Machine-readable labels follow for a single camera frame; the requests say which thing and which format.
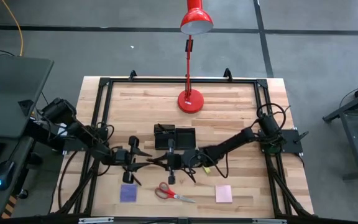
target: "desk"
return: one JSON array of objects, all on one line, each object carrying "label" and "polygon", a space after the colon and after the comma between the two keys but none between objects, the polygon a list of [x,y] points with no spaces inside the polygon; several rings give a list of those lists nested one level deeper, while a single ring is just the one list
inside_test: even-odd
[{"label": "desk", "polygon": [[[84,77],[79,100],[77,118],[90,124],[100,77]],[[192,87],[204,95],[204,108],[196,114],[185,114],[177,106],[177,96],[183,91],[184,84],[176,83],[115,83],[112,88],[108,124],[115,127],[110,140],[112,146],[127,147],[128,137],[136,135],[140,139],[140,149],[154,157],[163,151],[154,149],[154,124],[175,124],[179,127],[196,128],[198,146],[220,143],[237,134],[242,128],[256,119],[255,95],[252,86],[243,84],[193,83]],[[288,106],[287,93],[282,79],[268,79],[270,98],[274,103]],[[104,107],[106,90],[102,96],[99,120]],[[282,116],[277,115],[277,122]],[[287,111],[286,129],[293,127],[290,110]],[[62,185],[64,203],[75,190],[80,179],[84,153],[79,152],[68,166]],[[137,162],[144,158],[137,157]],[[64,167],[68,156],[63,161]],[[313,213],[308,184],[303,166],[294,155],[283,154],[283,165],[287,185],[307,211]],[[265,159],[259,144],[246,144],[229,153],[229,177],[223,179],[215,168],[206,175],[197,169],[197,183],[183,172],[175,173],[177,183],[172,189],[181,195],[196,200],[196,204],[176,200],[162,200],[154,195],[154,188],[161,181],[167,181],[168,172],[157,166],[147,166],[136,173],[142,182],[138,187],[136,203],[120,203],[119,190],[122,184],[122,168],[110,167],[108,173],[98,177],[92,216],[128,217],[273,217],[272,200]],[[100,165],[99,171],[106,166]],[[215,203],[215,185],[231,185],[232,204]],[[83,206],[87,193],[83,197]],[[280,208],[284,210],[279,191]],[[52,211],[57,210],[57,190]]]},{"label": "desk", "polygon": [[[52,65],[47,59],[0,57],[0,137],[22,136]],[[23,100],[34,102],[27,115],[18,104]]]},{"label": "desk", "polygon": [[[53,61],[47,59],[0,56],[0,142],[4,143],[0,163],[8,160],[20,141],[11,158],[16,163],[12,183],[8,189],[0,191],[0,216],[12,191],[14,194],[20,191],[27,175],[25,164],[33,139],[24,131],[52,65]],[[18,104],[22,100],[34,102],[27,115]]]}]

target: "wooden table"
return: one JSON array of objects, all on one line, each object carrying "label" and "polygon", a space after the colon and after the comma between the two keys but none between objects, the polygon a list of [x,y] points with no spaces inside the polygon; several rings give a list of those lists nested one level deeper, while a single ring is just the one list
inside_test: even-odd
[{"label": "wooden table", "polygon": [[[77,118],[90,124],[93,115],[96,93],[100,77],[84,77],[77,103]],[[284,81],[281,78],[268,80],[270,99],[282,107],[288,106]],[[198,146],[218,144],[256,119],[254,88],[247,84],[193,84],[194,89],[202,92],[204,107],[196,114],[185,114],[177,106],[177,96],[184,84],[175,83],[115,83],[112,89],[108,124],[115,127],[110,143],[112,146],[128,147],[128,137],[136,135],[140,139],[140,149],[154,157],[164,151],[154,149],[154,124],[175,124],[177,127],[196,128]],[[103,112],[104,91],[99,119]],[[282,122],[282,115],[276,115]],[[287,111],[284,128],[293,127],[291,111]],[[62,169],[69,156],[65,156]],[[68,167],[62,184],[64,203],[75,190],[80,179],[84,153],[79,152]],[[283,165],[287,185],[304,208],[313,213],[308,184],[300,158],[283,154]],[[137,162],[144,158],[137,157]],[[223,179],[215,168],[206,174],[196,169],[197,183],[182,171],[175,173],[177,183],[172,189],[181,195],[196,200],[196,204],[178,200],[162,200],[155,196],[154,189],[161,181],[167,181],[168,172],[161,167],[147,166],[135,175],[142,182],[138,186],[136,203],[120,203],[119,194],[122,184],[122,168],[110,167],[106,175],[98,177],[94,195],[92,216],[132,216],[132,217],[273,217],[267,169],[259,144],[246,144],[229,153],[229,177]],[[225,162],[218,164],[225,172]],[[99,172],[106,169],[100,165]],[[215,202],[215,185],[231,185],[233,203]],[[280,208],[284,211],[281,192]],[[86,204],[87,189],[83,197]],[[52,211],[57,210],[57,190],[54,195]]]}]

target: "yellow tag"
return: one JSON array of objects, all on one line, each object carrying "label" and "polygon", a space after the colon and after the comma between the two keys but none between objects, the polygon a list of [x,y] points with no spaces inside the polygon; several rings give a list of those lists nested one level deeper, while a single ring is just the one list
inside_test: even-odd
[{"label": "yellow tag", "polygon": [[211,172],[211,169],[209,167],[203,167],[203,169],[207,174]]}]

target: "lamp base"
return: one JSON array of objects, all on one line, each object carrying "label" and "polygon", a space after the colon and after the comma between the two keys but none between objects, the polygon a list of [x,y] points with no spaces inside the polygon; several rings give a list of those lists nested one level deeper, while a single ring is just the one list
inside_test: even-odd
[{"label": "lamp base", "polygon": [[191,90],[191,95],[188,101],[185,99],[186,90],[181,92],[178,97],[178,106],[185,113],[197,113],[204,105],[204,97],[197,90]]}]

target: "pink sticky note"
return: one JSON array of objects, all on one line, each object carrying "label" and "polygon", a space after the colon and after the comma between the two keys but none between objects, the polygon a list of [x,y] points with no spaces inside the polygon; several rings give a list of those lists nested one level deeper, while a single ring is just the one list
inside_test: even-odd
[{"label": "pink sticky note", "polygon": [[230,185],[216,185],[215,186],[215,195],[216,195],[216,203],[232,203],[233,202]]}]

